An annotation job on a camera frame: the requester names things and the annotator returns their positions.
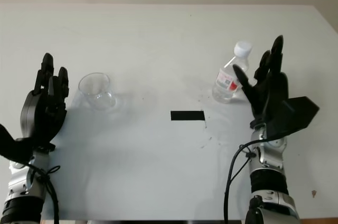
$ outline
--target white table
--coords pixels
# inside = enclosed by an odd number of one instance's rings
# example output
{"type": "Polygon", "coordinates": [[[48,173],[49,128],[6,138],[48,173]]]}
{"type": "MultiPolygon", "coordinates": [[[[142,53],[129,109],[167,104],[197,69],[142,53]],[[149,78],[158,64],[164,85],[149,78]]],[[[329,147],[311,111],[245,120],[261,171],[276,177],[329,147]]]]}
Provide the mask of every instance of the white table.
{"type": "MultiPolygon", "coordinates": [[[[222,219],[229,164],[250,140],[252,115],[246,101],[216,103],[211,87],[238,40],[254,44],[252,77],[280,34],[290,96],[321,108],[289,137],[289,192],[301,218],[337,217],[338,35],[311,6],[1,5],[0,123],[21,137],[23,102],[50,52],[70,80],[50,155],[51,166],[61,165],[52,175],[61,219],[222,219]],[[92,112],[77,93],[81,77],[96,71],[112,78],[119,98],[111,114],[92,112]],[[201,109],[205,123],[170,119],[171,110],[201,109]]],[[[0,171],[5,200],[4,158],[0,171]]],[[[231,219],[245,217],[249,197],[245,169],[231,186],[231,219]]]]}

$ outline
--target robotic hand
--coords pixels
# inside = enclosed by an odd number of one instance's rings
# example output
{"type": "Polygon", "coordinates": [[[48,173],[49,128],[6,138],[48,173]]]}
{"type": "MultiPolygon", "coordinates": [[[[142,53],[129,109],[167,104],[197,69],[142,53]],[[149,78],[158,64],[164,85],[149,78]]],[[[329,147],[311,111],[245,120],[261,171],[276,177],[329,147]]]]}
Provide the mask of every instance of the robotic hand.
{"type": "Polygon", "coordinates": [[[37,72],[35,87],[27,95],[21,111],[23,138],[14,140],[0,125],[0,155],[10,160],[11,180],[0,224],[40,223],[46,190],[54,206],[54,222],[59,222],[58,199],[47,171],[49,152],[55,149],[50,141],[61,129],[65,115],[64,99],[68,96],[68,73],[61,67],[53,76],[53,57],[46,53],[37,72]]]}
{"type": "Polygon", "coordinates": [[[251,145],[251,200],[246,224],[300,223],[294,200],[289,196],[283,166],[286,136],[306,128],[319,108],[307,97],[288,97],[287,77],[281,70],[283,36],[266,51],[255,72],[257,83],[251,86],[248,77],[237,66],[233,69],[242,90],[251,103],[254,130],[251,142],[241,145],[230,165],[224,198],[224,220],[228,223],[228,197],[233,180],[232,169],[238,154],[251,145]]]}

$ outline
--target black cable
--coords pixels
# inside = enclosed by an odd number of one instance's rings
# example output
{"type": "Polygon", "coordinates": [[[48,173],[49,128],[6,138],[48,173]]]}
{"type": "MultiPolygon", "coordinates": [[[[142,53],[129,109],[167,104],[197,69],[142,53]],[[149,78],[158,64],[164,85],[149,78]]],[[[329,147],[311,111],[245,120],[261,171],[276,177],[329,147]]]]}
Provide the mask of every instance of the black cable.
{"type": "Polygon", "coordinates": [[[251,149],[247,146],[247,147],[245,147],[248,151],[247,152],[245,152],[244,150],[242,150],[242,152],[244,152],[244,153],[251,153],[251,149]]]}
{"type": "Polygon", "coordinates": [[[51,196],[51,199],[53,201],[53,210],[54,210],[54,224],[59,224],[59,205],[58,205],[58,197],[57,193],[54,189],[54,186],[49,178],[49,174],[52,174],[60,169],[60,166],[55,166],[48,170],[47,172],[43,169],[40,169],[30,163],[22,163],[25,166],[30,167],[33,171],[35,171],[37,174],[40,175],[42,182],[46,186],[46,190],[51,196]]]}
{"type": "Polygon", "coordinates": [[[250,158],[248,157],[247,160],[244,162],[244,164],[242,165],[242,167],[237,171],[237,173],[232,177],[232,179],[230,180],[230,183],[232,183],[232,181],[236,178],[236,176],[242,171],[242,169],[244,169],[245,165],[247,165],[247,163],[249,162],[250,158]]]}
{"type": "Polygon", "coordinates": [[[240,147],[238,148],[238,150],[235,152],[231,163],[230,163],[230,168],[229,168],[229,174],[228,174],[228,179],[227,179],[227,186],[226,186],[226,191],[224,193],[224,205],[223,205],[223,215],[224,215],[224,223],[228,224],[229,223],[229,219],[228,219],[228,203],[229,203],[229,191],[230,191],[230,184],[232,182],[232,171],[233,171],[233,166],[234,166],[234,162],[236,161],[237,156],[244,150],[244,148],[251,146],[253,144],[258,144],[258,143],[263,143],[263,142],[269,142],[269,141],[274,141],[276,139],[258,139],[255,141],[251,141],[248,143],[245,143],[244,145],[240,145],[240,147]]]}

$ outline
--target water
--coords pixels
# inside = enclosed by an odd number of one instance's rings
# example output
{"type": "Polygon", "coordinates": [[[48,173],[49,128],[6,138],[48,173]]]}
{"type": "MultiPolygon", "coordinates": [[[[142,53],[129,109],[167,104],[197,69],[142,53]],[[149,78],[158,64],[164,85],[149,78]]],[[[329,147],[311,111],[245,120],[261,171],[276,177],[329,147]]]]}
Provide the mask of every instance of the water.
{"type": "Polygon", "coordinates": [[[236,74],[232,68],[233,64],[237,64],[244,72],[248,70],[248,60],[233,57],[223,68],[216,78],[216,82],[212,88],[212,96],[220,103],[227,104],[236,93],[240,85],[236,74]]]}

